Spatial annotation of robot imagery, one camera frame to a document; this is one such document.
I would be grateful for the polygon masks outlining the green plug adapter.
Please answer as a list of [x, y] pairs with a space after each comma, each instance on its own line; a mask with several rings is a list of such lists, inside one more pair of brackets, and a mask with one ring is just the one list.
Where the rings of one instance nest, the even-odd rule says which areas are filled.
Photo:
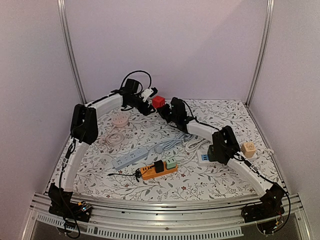
[[165, 161], [165, 167], [167, 170], [174, 169], [176, 168], [176, 166], [177, 166], [177, 162], [173, 158], [167, 159]]

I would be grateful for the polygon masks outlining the dark green cube socket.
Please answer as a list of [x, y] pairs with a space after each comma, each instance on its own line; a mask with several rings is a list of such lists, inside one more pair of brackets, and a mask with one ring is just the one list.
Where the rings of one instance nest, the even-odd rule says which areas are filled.
[[214, 146], [213, 145], [209, 145], [208, 150], [207, 150], [207, 156], [208, 156], [208, 160], [210, 162], [215, 161], [215, 154], [214, 154]]

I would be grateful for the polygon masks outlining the light blue power strip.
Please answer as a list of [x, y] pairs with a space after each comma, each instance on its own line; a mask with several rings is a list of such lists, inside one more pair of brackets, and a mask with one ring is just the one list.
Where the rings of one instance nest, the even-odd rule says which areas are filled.
[[187, 133], [179, 133], [175, 138], [161, 141], [159, 143], [155, 143], [150, 147], [138, 147], [131, 152], [118, 157], [117, 159], [111, 162], [113, 168], [118, 171], [121, 170], [133, 163], [140, 161], [142, 159], [146, 159], [150, 152], [154, 151], [157, 154], [160, 154], [164, 151], [172, 150], [176, 145], [186, 144], [193, 138], [191, 134]]

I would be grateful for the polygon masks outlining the orange power strip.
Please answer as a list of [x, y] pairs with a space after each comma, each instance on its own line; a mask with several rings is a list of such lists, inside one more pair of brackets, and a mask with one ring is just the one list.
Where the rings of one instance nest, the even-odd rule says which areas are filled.
[[154, 168], [149, 170], [145, 175], [142, 176], [142, 179], [143, 180], [149, 180], [149, 179], [154, 179], [154, 178], [157, 178], [157, 177], [161, 177], [161, 176], [164, 176], [164, 175], [168, 175], [168, 174], [171, 174], [171, 173], [174, 173], [178, 170], [178, 164], [176, 166], [176, 168], [173, 168], [173, 169], [166, 169], [166, 162], [163, 161], [164, 163], [164, 170], [155, 170]]

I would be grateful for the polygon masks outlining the aluminium frame post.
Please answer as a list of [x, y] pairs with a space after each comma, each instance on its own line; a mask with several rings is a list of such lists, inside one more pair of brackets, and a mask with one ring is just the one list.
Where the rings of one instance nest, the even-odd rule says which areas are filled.
[[256, 88], [258, 85], [258, 81], [260, 78], [261, 70], [264, 63], [264, 58], [268, 46], [268, 40], [270, 36], [271, 26], [272, 26], [272, 19], [274, 13], [275, 1], [274, 0], [267, 0], [266, 2], [266, 12], [265, 12], [265, 19], [262, 31], [262, 37], [260, 41], [260, 47], [257, 55], [257, 60], [253, 72], [252, 81], [249, 87], [248, 95], [246, 97], [245, 106], [250, 108], [253, 98], [256, 92]]
[[65, 43], [66, 53], [68, 56], [68, 60], [70, 63], [71, 73], [74, 79], [75, 87], [80, 99], [80, 102], [82, 104], [85, 104], [87, 102], [85, 91], [81, 82], [73, 45], [72, 45], [72, 39], [71, 34], [69, 30], [69, 24], [68, 24], [68, 17], [67, 17], [67, 11], [66, 11], [66, 2], [64, 0], [57, 0], [57, 7], [58, 7], [58, 14], [59, 14], [59, 20], [61, 24], [62, 29], [62, 35]]

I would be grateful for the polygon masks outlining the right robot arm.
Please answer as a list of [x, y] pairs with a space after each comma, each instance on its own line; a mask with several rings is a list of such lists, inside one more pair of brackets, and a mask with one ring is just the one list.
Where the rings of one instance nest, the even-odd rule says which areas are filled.
[[232, 127], [227, 125], [219, 129], [199, 121], [193, 114], [188, 115], [188, 110], [189, 105], [177, 97], [157, 108], [159, 115], [167, 123], [174, 123], [178, 130], [211, 141], [207, 150], [209, 161], [232, 168], [251, 185], [260, 202], [242, 208], [244, 221], [250, 223], [283, 215], [282, 199], [289, 195], [278, 183], [261, 174], [244, 156]]

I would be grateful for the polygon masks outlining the white multicolour power strip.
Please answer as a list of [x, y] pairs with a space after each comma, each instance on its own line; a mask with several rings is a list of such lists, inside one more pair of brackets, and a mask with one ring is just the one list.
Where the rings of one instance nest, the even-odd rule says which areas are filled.
[[[274, 154], [274, 150], [270, 148], [258, 148], [251, 158], [248, 158], [249, 161], [254, 161], [262, 156], [270, 156]], [[209, 157], [207, 155], [206, 150], [197, 150], [196, 157], [198, 160], [199, 166], [210, 166], [213, 162], [209, 161]]]

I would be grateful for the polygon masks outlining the pink round power strip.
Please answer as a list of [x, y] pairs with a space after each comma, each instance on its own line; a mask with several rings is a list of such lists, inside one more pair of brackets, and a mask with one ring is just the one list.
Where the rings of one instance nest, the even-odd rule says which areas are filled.
[[115, 147], [124, 141], [125, 136], [119, 129], [126, 127], [129, 123], [129, 116], [125, 113], [117, 113], [111, 117], [111, 127], [106, 133], [98, 138], [100, 145]]

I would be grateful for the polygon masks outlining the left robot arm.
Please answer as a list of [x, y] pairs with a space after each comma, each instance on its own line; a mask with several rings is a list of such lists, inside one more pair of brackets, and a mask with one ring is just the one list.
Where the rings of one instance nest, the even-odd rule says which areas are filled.
[[62, 161], [59, 178], [51, 183], [48, 196], [51, 200], [49, 213], [60, 216], [68, 225], [75, 227], [77, 222], [89, 222], [92, 207], [82, 201], [72, 203], [73, 184], [84, 154], [98, 138], [98, 119], [113, 109], [131, 107], [144, 116], [155, 112], [148, 99], [158, 92], [151, 85], [144, 89], [141, 83], [128, 75], [120, 88], [108, 95], [86, 104], [77, 104], [73, 110], [70, 126], [70, 145]]

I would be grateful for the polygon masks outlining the left aluminium frame post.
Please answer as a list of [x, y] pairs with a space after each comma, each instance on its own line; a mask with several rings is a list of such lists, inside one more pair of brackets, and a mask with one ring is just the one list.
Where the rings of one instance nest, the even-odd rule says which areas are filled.
[[81, 82], [73, 45], [72, 45], [72, 39], [71, 34], [69, 30], [69, 24], [68, 24], [68, 17], [67, 17], [67, 11], [66, 11], [66, 2], [64, 0], [57, 0], [57, 7], [58, 7], [58, 14], [59, 14], [59, 20], [61, 24], [62, 29], [62, 35], [65, 43], [66, 53], [68, 56], [68, 60], [70, 63], [71, 73], [74, 79], [75, 87], [80, 99], [80, 102], [82, 104], [85, 104], [87, 102], [85, 91]]

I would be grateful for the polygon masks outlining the beige cube socket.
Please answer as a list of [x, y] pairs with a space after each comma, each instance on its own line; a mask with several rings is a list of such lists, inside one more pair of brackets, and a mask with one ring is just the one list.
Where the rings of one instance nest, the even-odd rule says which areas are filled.
[[244, 142], [240, 150], [248, 159], [252, 158], [256, 153], [256, 147], [253, 142]]

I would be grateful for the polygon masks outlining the front aluminium rail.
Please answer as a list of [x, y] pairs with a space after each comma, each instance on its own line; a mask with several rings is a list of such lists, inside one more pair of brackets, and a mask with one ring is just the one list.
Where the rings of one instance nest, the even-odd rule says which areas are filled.
[[241, 210], [258, 202], [256, 195], [200, 201], [134, 201], [74, 195], [92, 204], [88, 222], [80, 222], [80, 237], [115, 240], [223, 240], [240, 237], [263, 240], [310, 240], [312, 233], [301, 199], [284, 199], [289, 217], [278, 232], [264, 235], [258, 222], [245, 222]]

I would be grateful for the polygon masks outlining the black power adapter with cable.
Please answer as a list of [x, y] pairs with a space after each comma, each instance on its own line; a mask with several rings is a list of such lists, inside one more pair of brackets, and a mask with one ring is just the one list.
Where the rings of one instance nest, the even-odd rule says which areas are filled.
[[152, 165], [148, 165], [142, 168], [138, 168], [135, 170], [133, 174], [123, 174], [123, 173], [109, 173], [107, 176], [126, 176], [126, 177], [135, 177], [136, 181], [139, 182], [140, 178], [145, 175], [149, 170], [164, 170], [164, 163], [162, 160], [155, 161]]

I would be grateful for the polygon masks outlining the floral table mat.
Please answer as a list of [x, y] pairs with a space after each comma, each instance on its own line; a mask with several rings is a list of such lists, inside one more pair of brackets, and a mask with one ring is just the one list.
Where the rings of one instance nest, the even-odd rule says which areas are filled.
[[[230, 126], [241, 149], [245, 142], [253, 142], [257, 149], [265, 148], [254, 122], [243, 103], [239, 100], [186, 100], [190, 110], [200, 122], [221, 129]], [[211, 140], [192, 135], [187, 143], [180, 143], [172, 150], [155, 153], [125, 168], [115, 170], [112, 161], [139, 147], [151, 147], [165, 140], [185, 133], [167, 123], [155, 112], [143, 115], [134, 109], [126, 112], [129, 123], [118, 131], [124, 140], [117, 146], [99, 144], [111, 128], [111, 117], [120, 112], [117, 107], [97, 120], [98, 137], [85, 152], [73, 182], [73, 193], [92, 197], [136, 201], [201, 201], [245, 195], [257, 195], [251, 185], [235, 170], [227, 165], [212, 162], [199, 166], [197, 150], [208, 151]], [[60, 158], [49, 182], [57, 183], [64, 156]], [[152, 165], [156, 161], [174, 159], [178, 164], [176, 172], [137, 182], [134, 176], [113, 175], [110, 173], [133, 174], [136, 169]], [[281, 184], [278, 172], [270, 155], [250, 161], [267, 179]]]

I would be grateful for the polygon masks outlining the red cube socket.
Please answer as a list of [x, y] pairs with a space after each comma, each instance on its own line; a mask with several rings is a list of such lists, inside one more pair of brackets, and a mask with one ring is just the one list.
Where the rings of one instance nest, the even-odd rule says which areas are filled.
[[164, 97], [161, 97], [161, 96], [159, 96], [159, 95], [155, 96], [155, 97], [152, 99], [152, 106], [153, 106], [155, 109], [161, 108], [161, 107], [163, 107], [165, 104], [166, 104], [165, 98], [164, 98]]

